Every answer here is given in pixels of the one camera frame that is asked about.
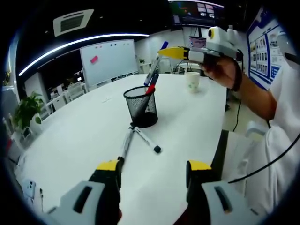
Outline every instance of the display screen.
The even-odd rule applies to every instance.
[[[203,48],[206,46],[206,39],[203,37],[189,37],[192,48]]]
[[[224,20],[224,6],[196,0],[169,1],[174,25],[215,26]]]

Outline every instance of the desk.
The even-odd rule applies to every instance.
[[[43,133],[25,153],[22,175],[43,189],[45,211],[101,162],[121,155],[131,122],[123,93],[141,86],[145,76],[90,91],[43,121]],[[184,75],[160,75],[158,122],[143,131],[162,152],[157,155],[134,134],[122,173],[120,225],[171,225],[185,210],[186,162],[212,162],[225,111],[226,88],[204,77],[200,88],[190,94]]]

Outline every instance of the paper cup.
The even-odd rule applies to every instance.
[[[198,72],[185,73],[187,80],[187,89],[190,93],[197,93],[199,91],[200,74]]]

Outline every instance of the bulletin board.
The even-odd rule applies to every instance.
[[[247,32],[249,77],[267,90],[285,62],[280,52],[277,35],[283,29],[278,21],[261,8]]]

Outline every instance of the marker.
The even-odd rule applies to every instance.
[[[150,86],[155,86],[156,82],[158,81],[158,77],[159,77],[159,74],[155,72],[154,75],[152,76]]]
[[[169,44],[169,43],[165,41],[165,42],[163,43],[163,46],[161,46],[161,50],[162,50],[162,49],[165,49],[165,48],[168,46],[168,44]],[[159,61],[160,61],[161,57],[162,57],[162,55],[159,54],[159,53],[157,53],[156,58],[155,58],[154,62],[152,63],[151,68],[150,68],[150,71],[149,71],[149,73],[148,73],[148,75],[147,75],[147,77],[146,77],[146,79],[145,79],[145,82],[144,82],[144,85],[145,85],[145,86],[148,86],[148,85],[149,85],[150,80],[151,80],[151,78],[152,78],[152,76],[153,76],[153,73],[155,72],[156,67],[157,67],[158,64],[159,64]]]
[[[147,137],[138,127],[135,127],[135,131],[156,153],[161,152],[161,148],[157,144],[155,144],[149,137]]]
[[[129,127],[122,145],[122,156],[118,157],[118,160],[120,160],[119,167],[121,171],[123,169],[123,165],[125,163],[125,159],[129,150],[129,144],[131,142],[133,132],[134,132],[133,127]]]

